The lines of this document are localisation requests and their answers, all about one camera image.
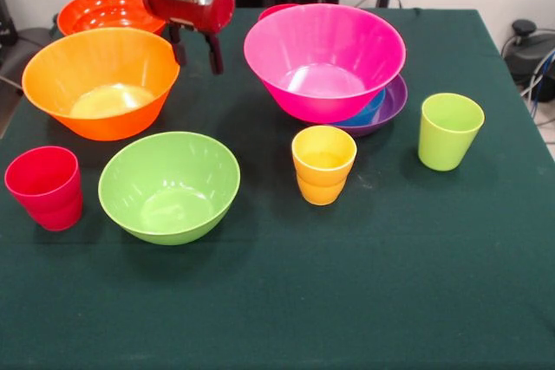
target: dark green cloth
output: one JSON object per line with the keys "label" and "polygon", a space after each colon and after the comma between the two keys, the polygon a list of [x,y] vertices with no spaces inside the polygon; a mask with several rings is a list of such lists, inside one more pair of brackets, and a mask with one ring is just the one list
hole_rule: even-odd
{"label": "dark green cloth", "polygon": [[[158,120],[221,140],[241,166],[238,196],[196,243],[155,246],[102,211],[102,167],[132,140],[82,139],[27,101],[0,168],[45,144],[73,150],[85,209],[60,234],[0,192],[0,367],[555,367],[555,165],[476,11],[380,10],[408,47],[409,98],[357,140],[340,198],[302,200],[290,142],[304,127],[247,67],[259,10],[238,10],[210,73],[201,36]],[[486,124],[462,165],[416,157],[420,105],[477,100]]]}

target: purple bowl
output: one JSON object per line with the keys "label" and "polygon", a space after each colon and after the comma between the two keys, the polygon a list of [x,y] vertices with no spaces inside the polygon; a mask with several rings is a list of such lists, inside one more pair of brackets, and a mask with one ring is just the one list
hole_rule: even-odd
{"label": "purple bowl", "polygon": [[392,120],[405,107],[408,98],[407,84],[397,75],[386,87],[386,95],[379,114],[368,125],[338,126],[351,136],[358,137],[370,134]]}

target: bowl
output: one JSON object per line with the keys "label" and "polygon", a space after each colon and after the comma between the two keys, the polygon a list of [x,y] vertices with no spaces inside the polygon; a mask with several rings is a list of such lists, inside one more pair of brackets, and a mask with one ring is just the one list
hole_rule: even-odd
{"label": "bowl", "polygon": [[172,46],[160,36],[91,29],[41,49],[23,71],[23,91],[84,138],[119,140],[154,122],[179,72]]}
{"label": "bowl", "polygon": [[156,244],[189,243],[230,208],[237,160],[217,140],[191,132],[147,136],[108,162],[98,184],[102,208],[132,235]]}
{"label": "bowl", "polygon": [[245,59],[288,114],[334,123],[359,113],[401,71],[406,49],[384,19],[339,4],[303,4],[256,22]]}
{"label": "bowl", "polygon": [[130,27],[161,34],[166,21],[148,13],[142,0],[72,0],[58,14],[65,35],[95,28]]}
{"label": "bowl", "polygon": [[368,125],[372,122],[372,120],[376,117],[376,114],[380,110],[380,107],[383,104],[383,100],[385,99],[386,90],[383,88],[380,93],[376,97],[372,99],[370,103],[368,103],[360,113],[351,117],[350,119],[340,121],[338,123],[332,123],[332,125],[341,125],[341,126],[364,126]]}
{"label": "bowl", "polygon": [[365,136],[385,126],[401,112],[407,104],[408,90],[407,84],[398,75],[392,82],[385,87],[385,97],[378,115],[368,124],[360,126],[345,126],[342,123],[334,123],[333,126],[339,127],[353,137]]}
{"label": "bowl", "polygon": [[298,3],[275,4],[274,6],[271,6],[268,9],[264,9],[262,11],[262,13],[258,16],[258,20],[260,21],[261,19],[264,19],[265,17],[271,15],[274,12],[277,12],[278,10],[287,9],[287,8],[292,7],[292,6],[298,6]]}

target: lime green cup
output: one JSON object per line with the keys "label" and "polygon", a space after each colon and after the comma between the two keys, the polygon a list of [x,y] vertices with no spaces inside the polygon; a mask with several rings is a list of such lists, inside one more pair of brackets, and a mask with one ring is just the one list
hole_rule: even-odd
{"label": "lime green cup", "polygon": [[102,208],[132,235],[156,244],[204,236],[224,217],[239,188],[232,152],[208,136],[167,132],[124,147],[98,184]]}
{"label": "lime green cup", "polygon": [[436,171],[456,168],[484,124],[484,111],[468,97],[430,95],[422,103],[418,157]]}

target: red cup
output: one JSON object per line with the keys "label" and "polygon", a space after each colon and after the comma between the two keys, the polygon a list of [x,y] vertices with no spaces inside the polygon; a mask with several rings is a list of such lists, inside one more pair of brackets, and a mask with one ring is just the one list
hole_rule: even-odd
{"label": "red cup", "polygon": [[15,158],[4,175],[11,195],[49,231],[66,230],[81,217],[83,195],[77,157],[59,146],[42,146]]}
{"label": "red cup", "polygon": [[258,16],[258,20],[261,21],[262,19],[271,15],[272,13],[275,13],[278,10],[290,8],[291,6],[298,6],[298,3],[281,3],[281,4],[276,4],[275,6],[271,6],[270,8],[262,11],[262,13]]}

